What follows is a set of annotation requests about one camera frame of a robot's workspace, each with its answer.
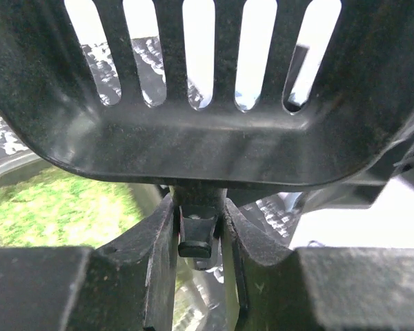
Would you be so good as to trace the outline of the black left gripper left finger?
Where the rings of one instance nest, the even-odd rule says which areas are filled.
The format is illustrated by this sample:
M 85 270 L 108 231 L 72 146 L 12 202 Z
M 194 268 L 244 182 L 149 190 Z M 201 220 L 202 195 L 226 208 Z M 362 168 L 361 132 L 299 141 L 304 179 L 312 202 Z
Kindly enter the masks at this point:
M 0 248 L 0 330 L 170 330 L 174 205 L 90 247 Z

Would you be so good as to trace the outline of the dark green litter box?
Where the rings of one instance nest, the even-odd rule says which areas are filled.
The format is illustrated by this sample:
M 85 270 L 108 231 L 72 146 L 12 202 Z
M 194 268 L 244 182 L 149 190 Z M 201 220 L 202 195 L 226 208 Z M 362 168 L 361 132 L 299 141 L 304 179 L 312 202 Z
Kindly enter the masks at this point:
M 86 179 L 32 152 L 0 159 L 0 247 L 97 248 L 141 221 L 151 203 L 144 185 Z

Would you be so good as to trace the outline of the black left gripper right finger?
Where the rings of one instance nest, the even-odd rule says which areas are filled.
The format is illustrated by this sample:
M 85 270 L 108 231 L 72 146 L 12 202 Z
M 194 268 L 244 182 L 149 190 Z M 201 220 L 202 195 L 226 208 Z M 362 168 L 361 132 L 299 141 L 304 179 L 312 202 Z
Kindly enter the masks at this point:
M 290 250 L 227 201 L 228 330 L 414 330 L 414 249 Z

